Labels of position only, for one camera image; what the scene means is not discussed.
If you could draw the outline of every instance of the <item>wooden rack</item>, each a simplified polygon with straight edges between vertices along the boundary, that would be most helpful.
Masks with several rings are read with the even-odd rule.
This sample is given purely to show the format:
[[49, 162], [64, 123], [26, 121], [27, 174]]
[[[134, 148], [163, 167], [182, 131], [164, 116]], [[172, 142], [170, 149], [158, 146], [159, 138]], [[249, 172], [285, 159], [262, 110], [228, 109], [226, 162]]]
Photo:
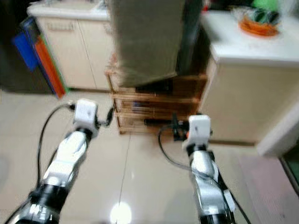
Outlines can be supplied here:
[[[157, 133], [169, 123], [175, 112], [179, 120], [188, 120], [196, 114], [207, 76], [178, 76], [171, 78], [172, 90], [163, 93], [137, 91], [119, 86], [120, 76], [116, 69], [116, 57], [112, 56], [107, 70], [111, 97], [120, 134], [125, 132]], [[145, 121], [159, 121], [145, 124]]]

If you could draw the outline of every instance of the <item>black cable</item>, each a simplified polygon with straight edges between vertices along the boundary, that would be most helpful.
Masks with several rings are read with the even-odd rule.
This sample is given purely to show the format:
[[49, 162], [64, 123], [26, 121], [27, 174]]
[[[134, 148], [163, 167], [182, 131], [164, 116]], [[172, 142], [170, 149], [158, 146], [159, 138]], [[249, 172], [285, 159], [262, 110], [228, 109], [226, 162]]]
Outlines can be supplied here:
[[47, 126], [50, 118], [54, 115], [54, 113], [56, 111], [58, 111], [61, 108], [70, 108], [70, 106], [71, 106], [70, 104], [62, 104], [62, 105], [57, 106], [50, 113], [50, 115], [48, 116], [46, 122], [43, 125], [42, 132], [41, 132], [41, 135], [39, 137], [38, 147], [37, 147], [37, 180], [36, 180], [36, 188], [38, 188], [38, 185], [41, 181], [41, 149], [42, 149], [42, 143], [43, 143], [43, 134], [45, 132], [46, 126]]
[[51, 163], [53, 162], [53, 159], [54, 159], [54, 157], [55, 157], [55, 155], [56, 155], [56, 153], [57, 153], [57, 150], [58, 150], [58, 147], [55, 149], [55, 151], [53, 152], [53, 154], [52, 154], [52, 156], [51, 156], [51, 158], [50, 158], [50, 160], [49, 160], [49, 163], [48, 163], [48, 166], [47, 167], [49, 167], [50, 165], [51, 165]]
[[238, 206], [240, 212], [242, 213], [244, 219], [246, 220], [246, 222], [247, 222], [248, 224], [251, 224], [249, 218], [247, 217], [247, 215], [246, 215], [246, 213], [244, 212], [244, 210], [243, 210], [243, 208], [241, 207], [241, 205], [240, 205], [240, 204], [238, 203], [238, 201], [236, 200], [234, 194], [231, 192], [231, 190], [229, 190], [229, 191], [230, 191], [230, 194], [231, 194], [233, 200], [234, 200], [235, 203], [237, 204], [237, 206]]
[[[166, 126], [163, 126], [163, 127], [160, 129], [159, 133], [158, 133], [158, 143], [159, 143], [159, 147], [160, 147], [160, 149], [161, 149], [162, 154], [163, 154], [163, 155], [165, 156], [165, 158], [167, 159], [167, 161], [170, 162], [172, 165], [175, 165], [175, 166], [177, 166], [177, 167], [179, 167], [179, 168], [181, 168], [181, 169], [188, 170], [188, 171], [191, 171], [191, 172], [193, 172], [193, 173], [195, 173], [195, 174], [198, 174], [198, 175], [201, 176], [202, 178], [209, 178], [214, 184], [216, 184], [216, 185], [219, 187], [219, 189], [221, 189], [221, 186], [219, 185], [219, 183], [218, 183], [213, 177], [211, 177], [211, 176], [209, 176], [209, 175], [207, 175], [207, 174], [205, 174], [205, 173], [199, 172], [198, 170], [192, 169], [190, 166], [187, 166], [187, 165], [184, 165], [184, 164], [182, 164], [182, 163], [180, 163], [180, 162], [177, 162], [177, 161], [173, 160], [172, 158], [170, 158], [170, 157], [167, 155], [167, 153], [165, 152], [165, 150], [164, 150], [163, 147], [162, 147], [162, 143], [161, 143], [161, 134], [163, 133], [163, 131], [165, 131], [165, 130], [168, 129], [168, 128], [173, 128], [173, 125], [166, 125]], [[248, 224], [251, 224], [249, 218], [247, 217], [247, 215], [246, 215], [246, 213], [244, 212], [244, 210], [243, 210], [243, 208], [241, 207], [241, 205], [240, 205], [240, 204], [238, 203], [238, 201], [236, 200], [234, 194], [231, 192], [231, 190], [230, 190], [229, 188], [228, 188], [228, 190], [230, 191], [230, 194], [231, 194], [231, 196], [232, 196], [234, 202], [237, 204], [237, 206], [238, 206], [240, 212], [242, 213], [242, 215], [244, 216], [246, 222], [247, 222]]]

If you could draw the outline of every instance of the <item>white countertop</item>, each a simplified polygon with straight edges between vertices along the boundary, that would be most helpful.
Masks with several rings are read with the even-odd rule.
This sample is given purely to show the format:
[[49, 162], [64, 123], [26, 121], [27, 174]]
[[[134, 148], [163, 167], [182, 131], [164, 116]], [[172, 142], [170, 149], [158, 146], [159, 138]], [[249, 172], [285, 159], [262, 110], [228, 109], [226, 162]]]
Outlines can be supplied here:
[[98, 9], [98, 5], [99, 3], [54, 1], [48, 6], [40, 1], [29, 6], [27, 13], [35, 17], [109, 21], [108, 11]]
[[202, 14], [202, 24], [218, 63], [256, 64], [299, 68], [299, 20], [283, 18], [275, 37], [258, 37], [243, 32], [230, 12]]

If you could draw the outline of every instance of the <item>white cabinet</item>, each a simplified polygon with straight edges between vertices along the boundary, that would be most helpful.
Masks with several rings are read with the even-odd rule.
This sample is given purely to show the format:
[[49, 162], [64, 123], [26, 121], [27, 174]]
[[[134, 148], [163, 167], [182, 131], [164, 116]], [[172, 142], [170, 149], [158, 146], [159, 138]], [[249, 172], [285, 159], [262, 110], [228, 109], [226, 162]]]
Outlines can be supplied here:
[[90, 62], [77, 20], [37, 19], [68, 87], [95, 89]]
[[109, 90], [105, 67], [113, 52], [107, 21], [37, 18], [68, 87]]
[[79, 20], [97, 89], [109, 90], [105, 67], [113, 52], [109, 22]]
[[200, 112], [213, 140], [258, 143], [299, 102], [299, 70], [211, 59]]

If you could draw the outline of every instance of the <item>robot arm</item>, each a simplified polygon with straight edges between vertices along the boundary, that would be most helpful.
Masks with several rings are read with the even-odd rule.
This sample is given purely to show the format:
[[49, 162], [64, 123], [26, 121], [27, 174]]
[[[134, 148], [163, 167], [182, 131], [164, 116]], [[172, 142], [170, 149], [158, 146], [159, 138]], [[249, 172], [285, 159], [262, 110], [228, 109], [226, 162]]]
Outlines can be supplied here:
[[60, 211], [78, 176], [80, 165], [86, 158], [90, 140], [98, 135], [101, 125], [108, 126], [112, 120], [113, 108], [105, 122], [98, 121], [97, 110], [95, 102], [78, 100], [74, 113], [74, 131], [59, 144], [56, 157], [39, 186], [7, 223], [58, 224]]
[[214, 155], [207, 151], [211, 121], [206, 115], [189, 117], [189, 135], [183, 142], [188, 153], [191, 181], [201, 224], [234, 224], [235, 204], [225, 186]]

